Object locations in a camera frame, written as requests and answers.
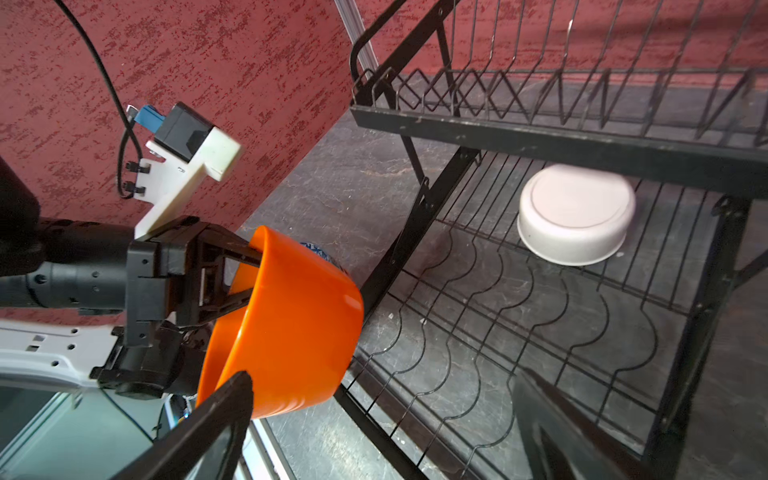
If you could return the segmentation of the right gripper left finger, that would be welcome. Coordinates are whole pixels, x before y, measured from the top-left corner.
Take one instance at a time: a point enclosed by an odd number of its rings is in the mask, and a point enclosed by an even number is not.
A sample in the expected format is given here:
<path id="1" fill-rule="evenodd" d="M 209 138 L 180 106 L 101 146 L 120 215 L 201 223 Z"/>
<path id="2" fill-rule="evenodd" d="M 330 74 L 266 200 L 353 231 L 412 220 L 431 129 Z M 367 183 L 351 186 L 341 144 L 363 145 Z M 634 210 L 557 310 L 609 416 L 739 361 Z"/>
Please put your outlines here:
<path id="1" fill-rule="evenodd" d="M 116 479 L 232 479 L 253 407 L 251 377 L 241 371 Z"/>

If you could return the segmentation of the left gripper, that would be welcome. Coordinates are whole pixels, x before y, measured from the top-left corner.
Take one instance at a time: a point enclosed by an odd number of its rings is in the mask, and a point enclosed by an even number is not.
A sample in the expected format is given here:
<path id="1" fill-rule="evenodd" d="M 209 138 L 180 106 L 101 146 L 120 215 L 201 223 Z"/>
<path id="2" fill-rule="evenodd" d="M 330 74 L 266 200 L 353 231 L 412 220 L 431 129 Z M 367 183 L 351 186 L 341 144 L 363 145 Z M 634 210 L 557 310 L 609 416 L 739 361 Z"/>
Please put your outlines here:
<path id="1" fill-rule="evenodd" d="M 178 218 L 127 250 L 126 321 L 91 379 L 133 399 L 196 393 L 205 347 L 188 336 L 245 308 L 253 289 L 232 293 L 227 260 L 260 267 L 263 254 L 237 234 L 197 217 Z"/>

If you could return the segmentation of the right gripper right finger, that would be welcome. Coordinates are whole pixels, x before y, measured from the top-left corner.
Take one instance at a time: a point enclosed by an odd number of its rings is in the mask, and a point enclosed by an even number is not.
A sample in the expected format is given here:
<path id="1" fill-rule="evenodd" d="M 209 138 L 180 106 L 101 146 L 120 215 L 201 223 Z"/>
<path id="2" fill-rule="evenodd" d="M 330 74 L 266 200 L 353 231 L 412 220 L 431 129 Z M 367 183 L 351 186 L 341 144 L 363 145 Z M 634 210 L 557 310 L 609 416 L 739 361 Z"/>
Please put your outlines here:
<path id="1" fill-rule="evenodd" d="M 622 444 L 536 372 L 517 374 L 513 406 L 534 479 L 650 479 Z"/>

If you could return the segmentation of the orange bowl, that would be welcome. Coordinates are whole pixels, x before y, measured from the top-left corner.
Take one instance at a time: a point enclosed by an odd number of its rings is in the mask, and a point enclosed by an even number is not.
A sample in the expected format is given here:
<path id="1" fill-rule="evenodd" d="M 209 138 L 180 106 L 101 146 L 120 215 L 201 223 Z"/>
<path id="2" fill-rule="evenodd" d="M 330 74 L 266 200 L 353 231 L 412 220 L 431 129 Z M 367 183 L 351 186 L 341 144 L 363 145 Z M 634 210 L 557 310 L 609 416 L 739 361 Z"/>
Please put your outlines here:
<path id="1" fill-rule="evenodd" d="M 230 290 L 251 295 L 216 321 L 197 399 L 204 402 L 245 371 L 258 419 L 333 396 L 356 349 L 364 303 L 343 270 L 286 235 L 261 226 L 249 246 L 261 263 L 240 266 Z"/>

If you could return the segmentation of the white bowl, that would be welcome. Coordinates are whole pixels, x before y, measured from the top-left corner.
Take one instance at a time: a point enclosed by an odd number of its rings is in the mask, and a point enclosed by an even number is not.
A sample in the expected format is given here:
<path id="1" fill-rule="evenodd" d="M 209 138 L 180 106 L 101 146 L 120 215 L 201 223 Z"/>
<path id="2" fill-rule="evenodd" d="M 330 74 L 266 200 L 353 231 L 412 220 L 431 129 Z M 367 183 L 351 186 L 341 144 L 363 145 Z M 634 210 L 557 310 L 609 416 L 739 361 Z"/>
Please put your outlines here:
<path id="1" fill-rule="evenodd" d="M 536 256 L 563 266 L 588 266 L 622 247 L 635 210 L 636 193 L 625 177 L 555 164 L 523 187 L 517 230 Z"/>

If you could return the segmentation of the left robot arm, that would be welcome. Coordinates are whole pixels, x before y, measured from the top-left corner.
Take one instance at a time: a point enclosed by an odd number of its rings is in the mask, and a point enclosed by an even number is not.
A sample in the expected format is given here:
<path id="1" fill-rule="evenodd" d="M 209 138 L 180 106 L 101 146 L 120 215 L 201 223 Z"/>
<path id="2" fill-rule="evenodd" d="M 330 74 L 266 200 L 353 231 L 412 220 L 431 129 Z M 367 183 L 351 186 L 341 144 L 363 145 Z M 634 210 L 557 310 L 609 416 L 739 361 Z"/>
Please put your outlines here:
<path id="1" fill-rule="evenodd" d="M 187 332 L 245 307 L 252 290 L 225 288 L 225 261 L 257 267 L 262 254 L 223 227 L 180 217 L 136 236 L 129 227 L 47 219 L 35 195 L 1 165 L 1 305 L 123 312 L 101 388 L 135 399 L 197 390 L 204 352 Z"/>

